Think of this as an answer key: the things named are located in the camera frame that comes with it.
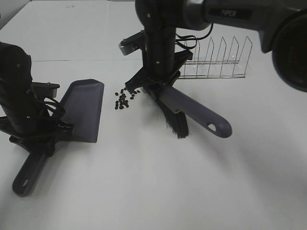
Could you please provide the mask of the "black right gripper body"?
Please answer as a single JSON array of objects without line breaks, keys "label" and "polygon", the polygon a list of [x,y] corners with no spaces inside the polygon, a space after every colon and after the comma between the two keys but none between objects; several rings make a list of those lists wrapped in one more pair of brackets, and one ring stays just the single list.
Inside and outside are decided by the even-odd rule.
[{"label": "black right gripper body", "polygon": [[175,52],[176,29],[187,28],[185,0],[137,0],[136,14],[144,26],[143,67],[153,81],[168,82],[192,58],[185,49]]}]

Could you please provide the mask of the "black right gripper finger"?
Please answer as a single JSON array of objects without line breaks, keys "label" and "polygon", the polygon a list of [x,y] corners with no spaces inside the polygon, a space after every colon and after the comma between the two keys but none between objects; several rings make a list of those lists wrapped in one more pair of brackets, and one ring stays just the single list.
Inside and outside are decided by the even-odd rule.
[{"label": "black right gripper finger", "polygon": [[148,84],[147,70],[141,68],[129,81],[125,83],[125,88],[129,93],[133,93],[135,89],[146,86]]},{"label": "black right gripper finger", "polygon": [[156,101],[159,96],[160,93],[162,92],[162,90],[166,87],[166,86],[173,86],[173,84],[175,83],[175,81],[180,77],[181,73],[178,70],[173,77],[171,77],[170,79],[164,81],[164,82],[159,82],[159,83],[155,83],[149,86],[146,86],[146,93],[154,100]]}]

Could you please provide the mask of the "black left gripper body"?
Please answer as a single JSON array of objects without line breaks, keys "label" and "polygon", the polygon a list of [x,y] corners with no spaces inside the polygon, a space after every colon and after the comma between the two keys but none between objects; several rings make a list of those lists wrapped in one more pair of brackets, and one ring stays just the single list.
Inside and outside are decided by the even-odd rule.
[{"label": "black left gripper body", "polygon": [[8,133],[13,137],[36,133],[65,114],[55,98],[37,98],[31,66],[31,56],[22,48],[0,44],[0,105],[14,129]]}]

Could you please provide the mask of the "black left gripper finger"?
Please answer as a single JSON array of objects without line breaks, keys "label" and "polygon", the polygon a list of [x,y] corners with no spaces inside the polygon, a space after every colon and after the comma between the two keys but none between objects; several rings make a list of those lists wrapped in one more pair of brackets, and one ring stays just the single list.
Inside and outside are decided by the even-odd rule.
[{"label": "black left gripper finger", "polygon": [[6,116],[0,118],[0,130],[4,133],[14,132],[14,129]]},{"label": "black left gripper finger", "polygon": [[52,157],[55,152],[55,138],[50,135],[30,137],[30,154],[34,156],[45,155]]}]

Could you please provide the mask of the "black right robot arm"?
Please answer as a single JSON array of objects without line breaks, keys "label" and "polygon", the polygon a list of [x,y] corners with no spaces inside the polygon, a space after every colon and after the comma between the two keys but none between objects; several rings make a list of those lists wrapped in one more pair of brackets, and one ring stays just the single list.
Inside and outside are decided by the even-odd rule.
[{"label": "black right robot arm", "polygon": [[135,10],[144,29],[123,40],[123,54],[142,52],[142,68],[126,82],[130,92],[139,87],[155,91],[172,84],[179,69],[192,58],[191,48],[175,47],[191,36],[178,28],[201,31],[215,24],[257,31],[263,53],[289,86],[307,89],[307,3],[304,0],[137,0]]}]

